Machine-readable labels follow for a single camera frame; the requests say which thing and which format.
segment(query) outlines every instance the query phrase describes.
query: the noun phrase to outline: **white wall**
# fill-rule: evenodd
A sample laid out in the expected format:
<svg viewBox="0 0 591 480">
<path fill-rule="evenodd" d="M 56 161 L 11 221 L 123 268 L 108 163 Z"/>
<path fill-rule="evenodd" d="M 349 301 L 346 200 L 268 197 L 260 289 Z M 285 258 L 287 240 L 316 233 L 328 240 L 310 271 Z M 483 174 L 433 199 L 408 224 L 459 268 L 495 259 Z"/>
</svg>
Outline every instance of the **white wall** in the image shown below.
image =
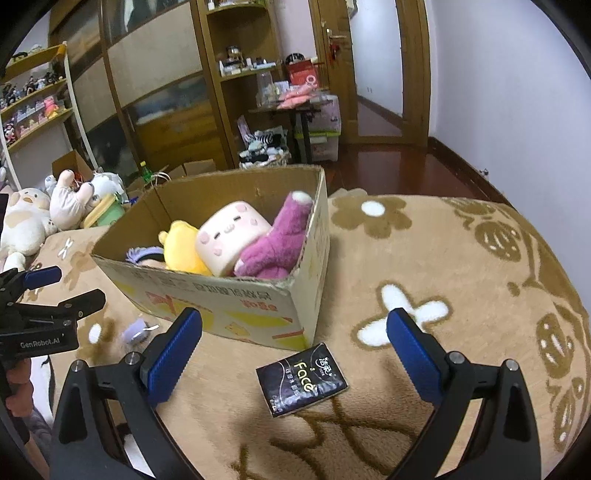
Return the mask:
<svg viewBox="0 0 591 480">
<path fill-rule="evenodd" d="M 316 57 L 312 17 L 308 0 L 275 0 L 283 60 L 290 53 Z"/>
<path fill-rule="evenodd" d="M 489 170 L 591 309 L 591 80 L 530 0 L 428 8 L 437 65 L 432 135 Z"/>
<path fill-rule="evenodd" d="M 402 115 L 402 55 L 394 0 L 358 0 L 350 21 L 357 93 Z"/>
</svg>

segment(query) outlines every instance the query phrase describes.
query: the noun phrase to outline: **white plush toy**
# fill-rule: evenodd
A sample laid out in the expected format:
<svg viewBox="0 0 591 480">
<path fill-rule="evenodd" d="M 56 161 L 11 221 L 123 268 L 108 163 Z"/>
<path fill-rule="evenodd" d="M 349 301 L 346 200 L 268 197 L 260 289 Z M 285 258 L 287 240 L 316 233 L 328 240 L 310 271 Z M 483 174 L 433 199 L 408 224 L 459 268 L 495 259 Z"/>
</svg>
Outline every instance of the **white plush toy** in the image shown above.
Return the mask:
<svg viewBox="0 0 591 480">
<path fill-rule="evenodd" d="M 114 193 L 118 193 L 124 200 L 128 200 L 123 181 L 116 173 L 95 173 L 90 182 L 95 188 L 95 195 L 98 195 L 100 200 Z"/>
<path fill-rule="evenodd" d="M 24 189 L 11 195 L 0 248 L 8 255 L 3 271 L 25 269 L 25 257 L 35 255 L 45 239 L 57 232 L 49 217 L 49 197 L 41 190 Z"/>
<path fill-rule="evenodd" d="M 53 175 L 49 175 L 45 177 L 45 191 L 51 198 L 51 194 L 53 193 L 53 189 L 56 188 L 57 180 Z"/>
<path fill-rule="evenodd" d="M 80 225 L 86 213 L 86 204 L 92 198 L 94 188 L 90 183 L 83 183 L 77 192 L 70 185 L 74 180 L 74 172 L 64 170 L 57 179 L 56 188 L 51 194 L 49 213 L 51 219 L 60 230 L 72 230 Z"/>
</svg>

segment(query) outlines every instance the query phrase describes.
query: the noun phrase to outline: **table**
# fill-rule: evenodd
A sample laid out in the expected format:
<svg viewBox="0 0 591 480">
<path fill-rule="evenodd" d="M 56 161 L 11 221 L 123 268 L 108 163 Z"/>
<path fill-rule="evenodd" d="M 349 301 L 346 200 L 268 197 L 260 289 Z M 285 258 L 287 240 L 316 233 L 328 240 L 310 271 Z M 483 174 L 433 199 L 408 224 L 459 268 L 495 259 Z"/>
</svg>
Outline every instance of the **table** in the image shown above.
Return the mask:
<svg viewBox="0 0 591 480">
<path fill-rule="evenodd" d="M 329 103 L 328 100 L 321 100 L 320 102 L 310 102 L 307 101 L 305 103 L 301 103 L 299 105 L 293 106 L 291 108 L 277 108 L 281 102 L 277 102 L 273 105 L 262 106 L 258 108 L 250 109 L 249 113 L 270 113 L 274 115 L 276 113 L 287 113 L 290 116 L 290 124 L 291 129 L 293 132 L 293 140 L 294 140 L 294 147 L 297 150 L 297 156 L 300 159 L 300 163 L 312 163 L 313 161 L 313 154 L 312 154 L 312 144 L 310 142 L 310 130 L 308 128 L 308 117 L 307 115 L 312 113 L 319 113 L 320 108 L 323 105 L 327 105 Z M 302 157 L 300 152 L 300 146 L 296 140 L 296 115 L 300 116 L 301 120 L 301 133 L 304 137 L 304 152 L 306 154 L 305 158 Z"/>
</svg>

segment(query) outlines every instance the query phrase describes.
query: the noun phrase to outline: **flower pattern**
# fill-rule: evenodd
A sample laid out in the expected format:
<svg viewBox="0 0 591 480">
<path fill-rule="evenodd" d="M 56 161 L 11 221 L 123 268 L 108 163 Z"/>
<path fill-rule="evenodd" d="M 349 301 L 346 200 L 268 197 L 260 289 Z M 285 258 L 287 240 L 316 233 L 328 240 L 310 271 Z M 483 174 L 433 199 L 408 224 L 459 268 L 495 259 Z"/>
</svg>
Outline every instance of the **flower pattern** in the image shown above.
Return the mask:
<svg viewBox="0 0 591 480">
<path fill-rule="evenodd" d="M 363 224 L 365 233 L 372 238 L 389 238 L 392 228 L 406 230 L 413 224 L 402 212 L 406 202 L 398 197 L 345 196 L 333 200 L 338 210 L 332 222 L 345 230 L 355 230 Z"/>
</svg>

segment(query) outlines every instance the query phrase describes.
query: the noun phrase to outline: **stuffed toy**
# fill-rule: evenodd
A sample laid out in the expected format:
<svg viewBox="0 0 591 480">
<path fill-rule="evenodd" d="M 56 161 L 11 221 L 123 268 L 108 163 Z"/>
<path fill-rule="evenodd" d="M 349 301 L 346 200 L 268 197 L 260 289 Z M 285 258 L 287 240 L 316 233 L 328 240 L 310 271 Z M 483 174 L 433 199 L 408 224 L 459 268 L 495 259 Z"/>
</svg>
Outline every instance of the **stuffed toy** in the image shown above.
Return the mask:
<svg viewBox="0 0 591 480">
<path fill-rule="evenodd" d="M 95 173 L 90 183 L 95 188 L 95 195 L 98 195 L 99 200 L 114 193 L 127 200 L 123 181 L 116 173 Z"/>
<path fill-rule="evenodd" d="M 56 185 L 57 180 L 53 175 L 45 177 L 45 191 L 49 195 L 49 198 L 51 198 L 51 194 L 53 193 L 53 189 L 56 188 Z"/>
<path fill-rule="evenodd" d="M 242 251 L 234 274 L 275 280 L 287 278 L 300 257 L 312 203 L 307 193 L 291 192 L 271 231 Z"/>
<path fill-rule="evenodd" d="M 169 270 L 212 276 L 195 251 L 198 233 L 193 225 L 182 220 L 172 222 L 168 232 L 160 232 L 158 240 L 164 247 L 164 261 Z"/>
<path fill-rule="evenodd" d="M 56 187 L 51 194 L 49 213 L 51 219 L 60 230 L 78 228 L 86 213 L 86 205 L 94 194 L 90 183 L 83 183 L 77 192 L 70 185 L 74 180 L 74 172 L 64 170 L 57 179 Z"/>
<path fill-rule="evenodd" d="M 203 224 L 195 250 L 216 277 L 225 277 L 232 273 L 240 252 L 270 229 L 247 202 L 232 202 Z"/>
<path fill-rule="evenodd" d="M 125 261 L 140 267 L 163 268 L 166 270 L 164 248 L 162 247 L 130 248 L 127 250 Z"/>
<path fill-rule="evenodd" d="M 49 214 L 49 197 L 41 190 L 24 189 L 8 201 L 0 249 L 7 254 L 4 270 L 25 269 L 25 257 L 35 255 L 45 239 L 57 232 Z"/>
</svg>

